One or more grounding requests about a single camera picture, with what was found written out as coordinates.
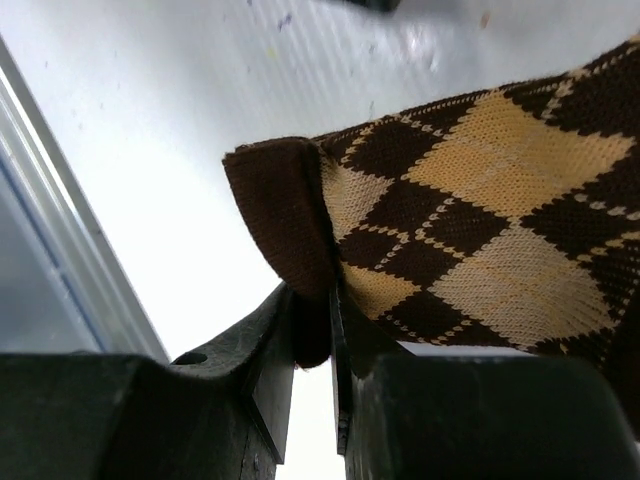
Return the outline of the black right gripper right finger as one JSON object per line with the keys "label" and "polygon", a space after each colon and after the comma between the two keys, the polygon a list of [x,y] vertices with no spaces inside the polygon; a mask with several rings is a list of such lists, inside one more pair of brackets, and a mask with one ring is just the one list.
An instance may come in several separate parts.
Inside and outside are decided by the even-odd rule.
{"label": "black right gripper right finger", "polygon": [[639,453],[581,361],[417,356],[330,295],[337,450],[350,479],[635,479]]}

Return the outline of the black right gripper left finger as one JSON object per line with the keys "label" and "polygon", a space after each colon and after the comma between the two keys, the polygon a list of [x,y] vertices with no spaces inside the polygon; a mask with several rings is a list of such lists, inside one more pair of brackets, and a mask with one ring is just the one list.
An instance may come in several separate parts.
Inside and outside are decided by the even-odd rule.
{"label": "black right gripper left finger", "polygon": [[139,355],[5,354],[5,479],[271,479],[285,457],[292,308],[278,286],[169,365]]}

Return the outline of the brown tan argyle sock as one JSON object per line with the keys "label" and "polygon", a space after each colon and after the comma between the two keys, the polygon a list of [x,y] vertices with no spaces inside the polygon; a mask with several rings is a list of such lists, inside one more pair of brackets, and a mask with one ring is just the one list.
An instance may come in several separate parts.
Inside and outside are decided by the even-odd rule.
{"label": "brown tan argyle sock", "polygon": [[556,76],[223,161],[302,299],[294,358],[330,354],[338,282],[399,342],[574,356],[639,422],[639,40]]}

